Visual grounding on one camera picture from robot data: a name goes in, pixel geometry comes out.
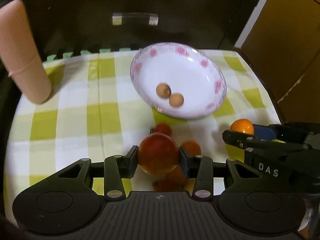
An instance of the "white lettering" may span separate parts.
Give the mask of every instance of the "white lettering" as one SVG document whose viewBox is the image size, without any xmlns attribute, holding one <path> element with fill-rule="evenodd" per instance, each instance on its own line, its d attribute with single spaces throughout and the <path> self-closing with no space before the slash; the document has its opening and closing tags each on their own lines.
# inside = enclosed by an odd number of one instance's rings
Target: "white lettering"
<svg viewBox="0 0 320 240">
<path fill-rule="evenodd" d="M 270 174 L 270 166 L 268 166 L 268 168 L 266 169 L 266 173 Z"/>
</svg>

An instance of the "brown egg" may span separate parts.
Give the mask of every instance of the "brown egg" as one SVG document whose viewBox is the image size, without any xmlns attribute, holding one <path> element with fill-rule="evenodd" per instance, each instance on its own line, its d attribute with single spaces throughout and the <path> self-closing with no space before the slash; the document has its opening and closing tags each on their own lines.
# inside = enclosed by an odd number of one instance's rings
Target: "brown egg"
<svg viewBox="0 0 320 240">
<path fill-rule="evenodd" d="M 182 94 L 174 93 L 169 98 L 169 104 L 173 107 L 182 106 L 184 102 L 184 98 Z"/>
<path fill-rule="evenodd" d="M 168 98 L 171 96 L 171 89 L 166 83 L 160 83 L 156 88 L 156 93 L 161 98 Z"/>
</svg>

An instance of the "white bowl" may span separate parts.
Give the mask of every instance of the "white bowl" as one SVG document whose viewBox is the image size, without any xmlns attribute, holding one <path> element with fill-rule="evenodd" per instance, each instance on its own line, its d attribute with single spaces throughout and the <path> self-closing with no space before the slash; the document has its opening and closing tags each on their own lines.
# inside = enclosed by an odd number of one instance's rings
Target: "white bowl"
<svg viewBox="0 0 320 240">
<path fill-rule="evenodd" d="M 217 110 L 227 93 L 220 69 L 203 53 L 179 43 L 156 43 L 139 50 L 131 63 L 131 80 L 142 99 L 161 113 L 183 119 Z M 156 94 L 159 83 L 181 93 L 184 104 L 172 107 Z"/>
</svg>

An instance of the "table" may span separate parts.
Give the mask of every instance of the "table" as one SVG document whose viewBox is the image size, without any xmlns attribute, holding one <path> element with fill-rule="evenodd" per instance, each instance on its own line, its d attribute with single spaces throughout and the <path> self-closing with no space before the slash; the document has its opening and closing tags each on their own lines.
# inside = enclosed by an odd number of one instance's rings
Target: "table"
<svg viewBox="0 0 320 240">
<path fill-rule="evenodd" d="M 268 125 L 279 123 L 272 102 L 246 62 L 233 51 L 203 50 L 222 71 L 227 97 L 212 115 L 197 120 L 165 116 L 147 105 L 130 79 L 130 64 L 137 51 L 87 54 L 44 62 L 53 93 L 42 105 L 22 96 L 13 119 L 4 168 L 4 204 L 7 218 L 14 198 L 27 187 L 81 158 L 102 162 L 112 155 L 125 155 L 139 145 L 150 127 L 166 122 L 180 145 L 196 140 L 202 154 L 216 162 L 229 157 L 243 161 L 244 152 L 226 146 L 222 132 L 239 118 Z M 134 177 L 123 179 L 124 188 L 153 190 L 152 181 L 139 167 Z M 224 189 L 215 179 L 215 194 Z M 103 195 L 103 179 L 93 189 Z"/>
</svg>

